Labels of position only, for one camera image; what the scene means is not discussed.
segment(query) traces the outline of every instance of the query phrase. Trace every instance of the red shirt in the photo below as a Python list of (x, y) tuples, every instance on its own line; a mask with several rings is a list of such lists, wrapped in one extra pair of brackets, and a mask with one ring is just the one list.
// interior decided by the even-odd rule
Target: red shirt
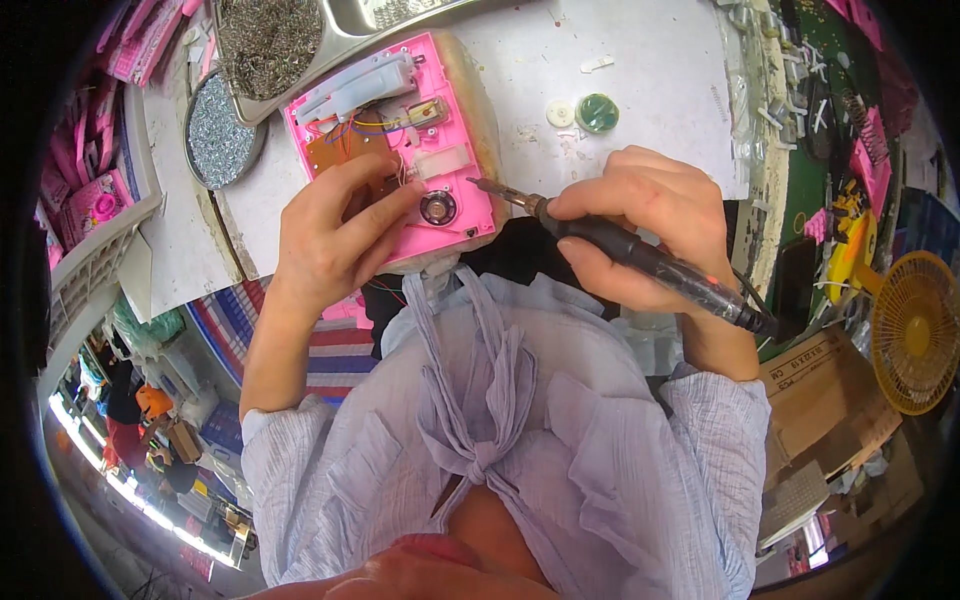
[(143, 467), (149, 448), (140, 443), (138, 425), (125, 425), (107, 417), (107, 432), (113, 443), (113, 450), (128, 468)]

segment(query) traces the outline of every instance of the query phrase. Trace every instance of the pink plastic toy casing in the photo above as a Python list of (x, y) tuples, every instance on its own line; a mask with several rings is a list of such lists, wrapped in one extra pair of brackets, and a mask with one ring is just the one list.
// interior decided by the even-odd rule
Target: pink plastic toy casing
[[(402, 156), (404, 163), (407, 165), (410, 164), (416, 150), (437, 152), (447, 146), (464, 144), (467, 146), (470, 164), (458, 171), (425, 182), (429, 191), (443, 190), (445, 186), (449, 186), (447, 191), (457, 203), (457, 215), (453, 218), (453, 221), (445, 226), (432, 226), (423, 221), (419, 207), (414, 208), (411, 211), (407, 227), (400, 234), (400, 241), (396, 244), (396, 248), (387, 259), (386, 264), (446, 248), (473, 237), (493, 233), (495, 230), (490, 197), (486, 192), (477, 189), (476, 185), (467, 181), (468, 177), (480, 178), (483, 176), (476, 164), (476, 154), (470, 144), (467, 128), (464, 125), (460, 107), (457, 105), (457, 99), (453, 94), (453, 88), (444, 76), (444, 68), (437, 56), (433, 37), (428, 33), (420, 34), (380, 52), (381, 54), (384, 52), (394, 54), (400, 52), (400, 48), (404, 47), (412, 56), (423, 55), (426, 59), (426, 62), (419, 65), (419, 70), (415, 75), (417, 88), (420, 91), (420, 100), (427, 101), (437, 96), (443, 96), (449, 114), (446, 121), (435, 126), (437, 129), (435, 136), (427, 136), (426, 130), (419, 131), (420, 145), (418, 147), (405, 146), (409, 139), (404, 130), (388, 133), (387, 143), (392, 150), (396, 150)], [(301, 96), (290, 103), (290, 106), (283, 110), (283, 116), (297, 146), (300, 163), (303, 165), (307, 177), (313, 180), (316, 174), (313, 165), (309, 163), (307, 158), (306, 145), (309, 143), (307, 137), (309, 136), (310, 140), (313, 140), (316, 134), (310, 132), (306, 127), (298, 127), (294, 124), (296, 118), (294, 111), (303, 102), (304, 97)], [(416, 103), (416, 100), (412, 100), (410, 104)]]

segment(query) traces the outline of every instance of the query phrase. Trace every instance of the black phone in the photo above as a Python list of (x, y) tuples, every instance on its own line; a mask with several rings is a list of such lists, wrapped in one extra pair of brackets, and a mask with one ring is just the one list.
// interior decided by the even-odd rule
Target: black phone
[(819, 254), (817, 241), (809, 237), (784, 244), (777, 252), (771, 308), (780, 322), (774, 339), (776, 344), (795, 338), (806, 330)]

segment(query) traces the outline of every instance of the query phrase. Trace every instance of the soldering iron handle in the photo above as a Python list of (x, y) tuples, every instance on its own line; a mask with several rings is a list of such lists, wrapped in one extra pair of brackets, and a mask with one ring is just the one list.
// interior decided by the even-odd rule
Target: soldering iron handle
[(612, 221), (594, 215), (558, 221), (546, 214), (545, 208), (538, 213), (543, 226), (558, 239), (568, 235), (585, 239), (614, 262), (634, 267), (728, 323), (763, 335), (773, 335), (776, 330), (772, 318), (752, 309), (716, 277), (647, 244)]

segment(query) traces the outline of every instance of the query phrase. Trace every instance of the yellow fan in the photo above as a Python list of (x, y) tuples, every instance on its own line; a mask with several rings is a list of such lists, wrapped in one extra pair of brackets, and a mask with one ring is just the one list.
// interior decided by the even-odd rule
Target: yellow fan
[(936, 254), (911, 252), (886, 277), (865, 263), (856, 278), (874, 295), (871, 358), (880, 389), (906, 415), (947, 393), (960, 360), (960, 291)]

